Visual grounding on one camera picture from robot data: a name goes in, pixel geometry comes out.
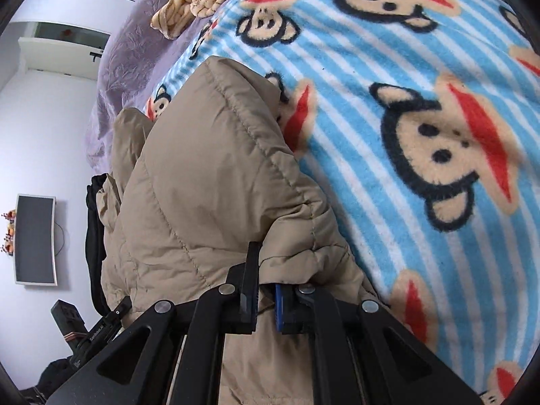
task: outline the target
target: black clamp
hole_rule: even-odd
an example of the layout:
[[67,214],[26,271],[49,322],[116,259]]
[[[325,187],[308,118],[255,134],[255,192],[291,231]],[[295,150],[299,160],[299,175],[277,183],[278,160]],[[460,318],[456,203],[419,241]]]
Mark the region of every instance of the black clamp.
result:
[[102,317],[88,332],[79,311],[73,304],[58,300],[51,309],[64,339],[73,351],[70,365],[77,371],[109,344],[122,328],[122,318],[131,309],[126,296],[118,306]]
[[[226,334],[257,322],[260,244],[198,300],[160,300],[91,358],[48,405],[217,405]],[[312,285],[268,285],[276,326],[307,334],[314,405],[481,405],[457,375],[382,305],[334,299]],[[182,357],[174,375],[180,349]]]

